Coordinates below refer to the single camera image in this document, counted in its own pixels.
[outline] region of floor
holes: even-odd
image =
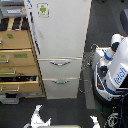
[[[84,53],[87,60],[90,58],[89,56],[93,56],[92,44],[108,47],[113,34],[120,33],[126,36],[120,23],[120,12],[127,7],[127,0],[124,3],[121,3],[120,0],[105,0],[105,3],[101,3],[101,0],[92,0]],[[44,121],[51,118],[51,125],[79,125],[83,128],[92,128],[93,122],[90,116],[95,115],[103,128],[106,119],[101,115],[100,105],[93,96],[90,84],[90,66],[85,59],[80,76],[77,99],[22,98],[18,105],[0,104],[0,128],[23,128],[26,123],[30,123],[35,106],[38,104],[44,106],[40,111],[41,118]]]

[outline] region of handle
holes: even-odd
[[[55,61],[50,61],[51,64],[57,65],[57,66],[64,66],[66,64],[71,63],[70,61],[64,62],[64,63],[56,63]]]
[[[19,89],[20,89],[20,87],[18,86],[18,88],[16,90],[6,90],[6,91],[3,91],[4,88],[5,88],[5,86],[1,87],[1,92],[19,92]]]
[[[0,61],[0,64],[8,63],[8,62],[9,62],[9,59],[7,59],[6,61]]]
[[[66,84],[69,81],[68,80],[53,80],[52,82],[56,83],[56,84]]]
[[[15,75],[16,74],[16,71],[14,72],[8,72],[8,73],[0,73],[0,75]]]
[[[2,40],[0,40],[0,44],[2,44]]]

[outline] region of drawer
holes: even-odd
[[[0,93],[27,93],[39,91],[38,77],[34,81],[0,82]]]
[[[22,31],[1,31],[0,49],[23,49],[31,48],[28,32]]]
[[[82,58],[38,60],[42,78],[79,77]]]
[[[77,98],[79,79],[44,79],[47,99]]]
[[[13,67],[0,67],[0,77],[9,76],[34,76],[38,75],[36,65],[33,66],[13,66]]]
[[[0,66],[27,66],[35,65],[31,49],[1,50]]]

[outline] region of white refrigerator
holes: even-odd
[[[24,0],[47,99],[77,98],[91,0]]]

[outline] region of white robot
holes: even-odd
[[[96,48],[92,69],[94,94],[105,103],[117,103],[128,90],[128,37],[114,34],[110,47]]]

